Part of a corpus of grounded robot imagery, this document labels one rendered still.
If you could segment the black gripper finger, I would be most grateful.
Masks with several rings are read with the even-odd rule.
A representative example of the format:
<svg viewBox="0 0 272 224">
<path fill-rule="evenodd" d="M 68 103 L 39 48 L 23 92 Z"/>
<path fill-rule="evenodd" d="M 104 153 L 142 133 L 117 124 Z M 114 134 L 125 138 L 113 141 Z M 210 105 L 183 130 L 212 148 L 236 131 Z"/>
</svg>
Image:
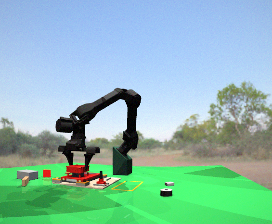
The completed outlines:
<svg viewBox="0 0 272 224">
<path fill-rule="evenodd" d="M 92 156 L 95 154 L 84 154 L 85 156 L 85 170 L 87 170 L 88 165 L 90 164 L 90 160 L 92 159 Z"/>
<path fill-rule="evenodd" d="M 66 156 L 69 165 L 73 165 L 73 157 L 74 157 L 73 152 L 71 152 L 71 153 L 62 153 L 62 154 L 64 154 Z"/>
</svg>

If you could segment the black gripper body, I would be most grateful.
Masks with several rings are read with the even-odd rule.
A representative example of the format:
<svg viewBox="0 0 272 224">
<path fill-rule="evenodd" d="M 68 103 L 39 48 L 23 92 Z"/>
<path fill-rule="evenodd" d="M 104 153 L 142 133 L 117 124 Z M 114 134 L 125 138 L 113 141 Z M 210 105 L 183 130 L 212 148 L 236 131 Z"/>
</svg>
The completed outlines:
<svg viewBox="0 0 272 224">
<path fill-rule="evenodd" d="M 86 147 L 86 145 L 85 145 L 85 139 L 86 139 L 85 134 L 73 133 L 72 137 L 74 137 L 74 139 L 81 138 L 83 140 L 83 148 L 82 149 L 78 148 L 78 150 L 76 150 L 76 151 L 84 151 L 84 152 L 86 152 L 86 154 L 100 153 L 100 148 L 99 147 Z M 64 145 L 61 145 L 61 146 L 58 147 L 58 152 L 71 153 L 71 151 L 72 150 L 66 150 L 66 146 L 64 146 Z"/>
</svg>

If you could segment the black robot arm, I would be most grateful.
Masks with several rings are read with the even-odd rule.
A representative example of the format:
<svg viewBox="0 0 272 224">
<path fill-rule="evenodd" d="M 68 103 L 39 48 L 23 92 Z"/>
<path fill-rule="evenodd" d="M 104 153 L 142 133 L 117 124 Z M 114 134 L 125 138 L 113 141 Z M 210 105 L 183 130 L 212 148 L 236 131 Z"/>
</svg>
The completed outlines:
<svg viewBox="0 0 272 224">
<path fill-rule="evenodd" d="M 135 150 L 138 144 L 138 134 L 136 132 L 137 108 L 141 103 L 141 96 L 133 89 L 124 89 L 116 87 L 110 93 L 102 96 L 92 103 L 85 103 L 76 108 L 69 117 L 60 116 L 56 121 L 55 130 L 63 133 L 82 133 L 85 134 L 85 125 L 94 119 L 96 114 L 118 101 L 124 100 L 127 105 L 127 129 L 123 131 L 124 142 L 119 148 L 116 148 L 123 156 L 127 156 L 130 149 Z M 79 120 L 76 119 L 76 116 Z M 71 139 L 66 142 L 66 150 L 76 151 L 83 148 L 83 140 L 81 138 Z"/>
</svg>

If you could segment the black toy tyre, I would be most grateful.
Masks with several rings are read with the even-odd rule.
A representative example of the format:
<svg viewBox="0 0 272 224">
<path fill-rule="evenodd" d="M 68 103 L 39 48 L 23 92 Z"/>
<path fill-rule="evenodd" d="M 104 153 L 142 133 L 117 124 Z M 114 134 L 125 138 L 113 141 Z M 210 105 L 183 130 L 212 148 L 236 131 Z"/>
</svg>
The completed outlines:
<svg viewBox="0 0 272 224">
<path fill-rule="evenodd" d="M 168 188 L 160 189 L 160 195 L 163 197 L 172 196 L 172 189 Z"/>
</svg>

